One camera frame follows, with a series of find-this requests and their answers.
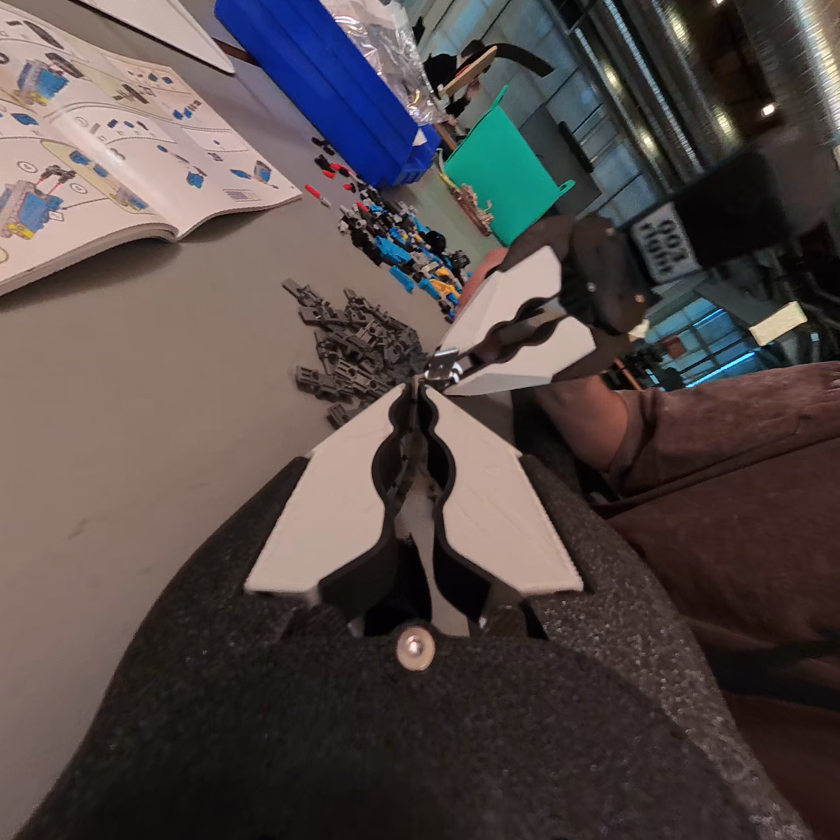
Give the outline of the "scattered black and red pins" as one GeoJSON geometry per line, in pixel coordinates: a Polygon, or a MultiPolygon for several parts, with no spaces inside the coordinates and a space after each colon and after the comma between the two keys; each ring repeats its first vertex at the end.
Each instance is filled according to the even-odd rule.
{"type": "Polygon", "coordinates": [[[354,196],[354,202],[357,201],[360,195],[358,179],[353,170],[340,160],[333,144],[317,135],[312,136],[310,142],[318,150],[313,162],[320,169],[322,178],[341,182],[342,189],[354,196]]]}

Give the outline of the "clear plastic bags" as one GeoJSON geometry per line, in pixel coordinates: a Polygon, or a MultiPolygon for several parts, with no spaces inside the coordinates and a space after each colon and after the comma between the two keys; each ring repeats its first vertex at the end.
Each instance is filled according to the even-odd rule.
{"type": "Polygon", "coordinates": [[[322,1],[321,4],[418,126],[444,120],[406,11],[399,2],[322,1]]]}

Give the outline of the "pile of grey track links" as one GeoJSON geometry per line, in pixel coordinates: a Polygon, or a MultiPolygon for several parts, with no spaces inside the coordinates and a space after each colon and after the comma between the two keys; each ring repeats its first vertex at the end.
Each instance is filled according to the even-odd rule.
{"type": "Polygon", "coordinates": [[[417,332],[381,306],[346,288],[345,305],[336,308],[308,285],[281,285],[313,330],[318,356],[318,366],[295,368],[295,385],[327,404],[332,429],[424,371],[428,355],[417,332]]]}

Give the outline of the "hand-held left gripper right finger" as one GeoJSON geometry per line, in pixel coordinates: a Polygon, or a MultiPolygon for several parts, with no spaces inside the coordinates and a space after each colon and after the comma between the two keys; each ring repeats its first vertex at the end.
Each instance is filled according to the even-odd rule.
{"type": "Polygon", "coordinates": [[[434,579],[470,621],[585,589],[522,454],[437,391],[418,391],[434,504],[434,579]]]}

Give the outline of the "heap of mixed coloured bricks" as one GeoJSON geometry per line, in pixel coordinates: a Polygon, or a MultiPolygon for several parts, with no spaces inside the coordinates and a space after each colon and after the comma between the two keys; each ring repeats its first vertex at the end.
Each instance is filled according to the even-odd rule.
{"type": "Polygon", "coordinates": [[[339,232],[371,262],[386,266],[404,291],[432,298],[453,323],[471,277],[467,254],[450,248],[444,234],[423,224],[411,206],[390,203],[367,182],[350,175],[343,189],[354,202],[340,207],[339,232]]]}

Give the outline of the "brown wooden model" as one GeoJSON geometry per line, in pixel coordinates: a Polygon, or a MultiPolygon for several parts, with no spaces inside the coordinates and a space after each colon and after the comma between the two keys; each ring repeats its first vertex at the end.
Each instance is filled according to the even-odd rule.
{"type": "Polygon", "coordinates": [[[492,236],[494,214],[491,212],[491,203],[482,206],[475,190],[468,184],[450,186],[448,189],[451,196],[481,235],[486,238],[492,236]]]}

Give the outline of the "silver ventilation duct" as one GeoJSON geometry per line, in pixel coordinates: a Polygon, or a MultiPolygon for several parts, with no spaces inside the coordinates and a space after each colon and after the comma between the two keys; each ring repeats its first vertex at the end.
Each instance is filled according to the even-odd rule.
{"type": "Polygon", "coordinates": [[[772,130],[838,147],[838,2],[590,2],[647,147],[688,180],[772,130]]]}

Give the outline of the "open instruction booklet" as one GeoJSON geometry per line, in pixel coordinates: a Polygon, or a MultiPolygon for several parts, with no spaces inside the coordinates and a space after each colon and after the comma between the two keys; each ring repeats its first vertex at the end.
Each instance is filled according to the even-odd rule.
{"type": "Polygon", "coordinates": [[[168,66],[1,12],[1,294],[301,190],[168,66]]]}

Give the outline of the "grey desk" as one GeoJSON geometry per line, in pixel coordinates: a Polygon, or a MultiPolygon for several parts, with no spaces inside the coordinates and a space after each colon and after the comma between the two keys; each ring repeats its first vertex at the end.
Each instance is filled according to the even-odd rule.
{"type": "Polygon", "coordinates": [[[2,298],[1,833],[12,838],[88,730],[144,617],[237,509],[332,428],[300,392],[313,331],[282,287],[348,287],[433,350],[447,324],[338,231],[345,179],[257,66],[234,77],[73,2],[13,2],[176,69],[302,198],[120,246],[2,298]]]}

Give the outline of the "blue plastic bin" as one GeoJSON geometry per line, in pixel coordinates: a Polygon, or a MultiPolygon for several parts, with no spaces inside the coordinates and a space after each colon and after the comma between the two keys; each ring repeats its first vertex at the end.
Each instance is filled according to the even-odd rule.
{"type": "Polygon", "coordinates": [[[410,116],[318,1],[217,1],[222,26],[376,188],[411,185],[441,138],[410,116]]]}

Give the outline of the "person's right hand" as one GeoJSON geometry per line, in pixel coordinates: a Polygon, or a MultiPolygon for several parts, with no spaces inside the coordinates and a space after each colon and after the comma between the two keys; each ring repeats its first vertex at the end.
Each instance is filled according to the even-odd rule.
{"type": "Polygon", "coordinates": [[[469,305],[471,299],[477,294],[479,288],[487,279],[487,276],[496,270],[504,261],[508,255],[508,251],[509,248],[506,247],[494,248],[488,252],[485,258],[483,258],[478,266],[474,268],[460,292],[456,314],[457,318],[469,305]]]}

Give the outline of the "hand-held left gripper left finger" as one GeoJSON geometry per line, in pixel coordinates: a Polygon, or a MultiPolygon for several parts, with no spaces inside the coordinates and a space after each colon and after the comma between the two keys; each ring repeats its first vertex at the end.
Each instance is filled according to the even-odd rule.
{"type": "Polygon", "coordinates": [[[245,581],[248,593],[385,596],[396,577],[395,487],[410,385],[390,390],[315,447],[245,581]]]}

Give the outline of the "white wall sign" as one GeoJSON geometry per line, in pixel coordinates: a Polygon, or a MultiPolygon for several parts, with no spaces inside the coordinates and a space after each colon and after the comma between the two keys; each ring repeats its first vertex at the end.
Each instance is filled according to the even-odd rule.
{"type": "Polygon", "coordinates": [[[791,301],[763,320],[753,324],[749,331],[757,346],[765,347],[785,334],[807,324],[808,318],[800,302],[791,301]]]}

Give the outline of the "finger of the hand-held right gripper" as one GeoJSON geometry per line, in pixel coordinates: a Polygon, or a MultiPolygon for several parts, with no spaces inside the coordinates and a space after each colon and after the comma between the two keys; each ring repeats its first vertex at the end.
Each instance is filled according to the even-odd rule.
{"type": "Polygon", "coordinates": [[[551,383],[554,376],[595,351],[592,331],[576,318],[555,322],[540,343],[523,344],[508,361],[481,366],[448,386],[448,396],[486,396],[551,383]]]}
{"type": "Polygon", "coordinates": [[[509,360],[523,344],[544,341],[564,314],[561,271],[554,251],[540,248],[488,276],[439,350],[457,348],[461,360],[509,360]]]}

